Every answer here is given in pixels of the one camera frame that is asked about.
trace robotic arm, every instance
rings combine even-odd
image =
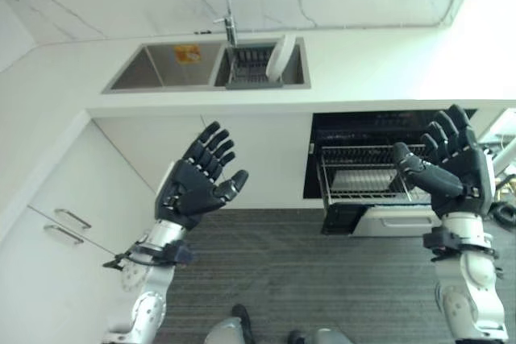
[[[428,159],[404,143],[393,146],[397,170],[431,195],[440,227],[423,236],[439,283],[435,299],[456,343],[504,343],[504,308],[495,290],[498,269],[493,237],[484,232],[494,195],[493,165],[482,152],[468,116],[453,105],[440,111],[422,136]]]
[[[164,320],[166,293],[175,267],[186,265],[193,253],[183,242],[204,213],[233,200],[248,173],[238,171],[219,185],[223,167],[235,158],[229,132],[211,123],[171,165],[156,196],[156,223],[125,253],[104,267],[120,270],[122,289],[103,343],[150,344]]]

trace kitchen sink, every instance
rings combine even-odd
[[[160,93],[224,89],[306,89],[304,42],[297,38],[278,81],[265,76],[275,41],[143,44],[103,93]]]

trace sink basin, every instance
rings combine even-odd
[[[274,82],[268,80],[265,69],[274,45],[275,43],[271,42],[241,44],[237,48],[226,48],[218,67],[215,86],[224,86],[226,89],[267,89],[285,85],[303,85],[305,83],[302,66],[304,61],[300,43],[295,44],[281,79]]]
[[[143,45],[107,91],[206,88],[213,85],[223,46],[224,42]]]

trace white cabinet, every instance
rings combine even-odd
[[[91,122],[31,207],[115,253],[154,223],[154,192]]]
[[[155,191],[170,163],[204,129],[198,114],[97,118],[96,123]]]
[[[102,267],[111,254],[58,227],[26,209],[0,246],[2,342],[100,342],[119,273]]]
[[[242,193],[227,208],[322,208],[320,200],[303,200],[312,114],[218,114],[235,142],[236,159],[224,169],[228,179],[249,171]]]

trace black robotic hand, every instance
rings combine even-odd
[[[431,195],[432,209],[440,218],[454,212],[486,216],[494,194],[492,167],[464,110],[457,105],[441,110],[427,130],[422,141],[429,161],[412,154],[404,143],[395,143],[397,170]]]
[[[223,167],[235,158],[229,151],[233,142],[227,130],[218,131],[212,122],[189,146],[161,185],[156,197],[155,217],[193,229],[204,213],[223,207],[233,200],[245,184],[247,171],[215,184]]]

